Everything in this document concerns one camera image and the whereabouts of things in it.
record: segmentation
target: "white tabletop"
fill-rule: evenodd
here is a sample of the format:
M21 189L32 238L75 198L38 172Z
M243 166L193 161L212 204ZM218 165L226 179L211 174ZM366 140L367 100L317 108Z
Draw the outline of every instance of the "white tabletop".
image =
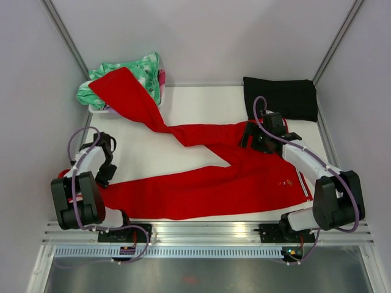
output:
M247 120L243 87L238 86L166 88L166 96L160 111L169 126L194 123L229 124ZM226 161L204 146L185 148L170 134L155 133L143 124L120 116L94 114L90 125L110 134L117 140L113 164L118 166L118 169L111 184L180 173L209 165L229 166ZM309 148L326 160L316 123L288 120L288 127L291 132L299 134ZM92 141L93 132L93 130L88 131L87 142ZM308 181L307 184L313 194L314 187ZM191 220L279 220L281 214L311 205L312 202L309 202L276 211L202 217Z

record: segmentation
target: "black cloth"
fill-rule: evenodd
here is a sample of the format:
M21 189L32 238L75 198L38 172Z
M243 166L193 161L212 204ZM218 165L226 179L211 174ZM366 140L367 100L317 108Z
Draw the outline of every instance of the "black cloth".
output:
M243 78L244 103L249 120L254 119L252 106L257 96L264 96L268 110L279 112L286 119L318 119L316 89L312 81L267 81L257 78ZM257 103L257 113L263 110L263 102Z

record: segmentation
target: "red garment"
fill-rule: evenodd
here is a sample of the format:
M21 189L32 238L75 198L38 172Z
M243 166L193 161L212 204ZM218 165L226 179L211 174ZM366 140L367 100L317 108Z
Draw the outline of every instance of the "red garment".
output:
M276 154L238 146L246 122L166 126L155 102L126 68L89 87L123 117L172 134L185 147L205 145L231 165L112 184L101 189L107 207L131 218L182 220L270 211L310 199L291 164Z

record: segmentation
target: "white wall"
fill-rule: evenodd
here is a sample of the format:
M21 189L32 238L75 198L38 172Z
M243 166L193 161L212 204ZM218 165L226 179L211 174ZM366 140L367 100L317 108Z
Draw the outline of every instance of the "white wall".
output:
M0 3L0 292L25 292L45 222L50 181L86 109L84 78L39 0Z
M53 0L87 67L157 51L176 85L311 79L353 0Z
M343 168L361 177L367 220L391 280L391 2L365 1L317 85Z

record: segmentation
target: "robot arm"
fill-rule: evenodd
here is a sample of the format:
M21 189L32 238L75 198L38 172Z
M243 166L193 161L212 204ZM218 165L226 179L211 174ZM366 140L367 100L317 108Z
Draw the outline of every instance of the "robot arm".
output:
M97 141L97 138L98 135L94 134L93 140ZM101 132L97 144L87 154L86 150L91 146L92 143L83 145L76 154L75 161L71 162L73 166L78 165L75 191L80 218L84 225L102 223L108 227L122 226L122 213L106 208L98 189L98 185L106 188L117 170L117 167L111 163L116 141L109 134ZM71 177L74 171L74 168L71 168L64 177L51 182L54 207L59 225L63 230L79 228L71 190Z
M353 171L343 172L339 168L321 164L320 158L309 151L307 145L296 133L287 133L279 113L268 113L262 116L261 126L248 122L242 137L241 146L250 146L264 153L277 153L282 159L294 165L315 186L312 208L302 209L282 215L280 223L287 230L295 231L321 228L330 230L343 225L354 223L357 205L359 220L365 217L364 201L360 179ZM348 196L346 185L351 191L355 203Z

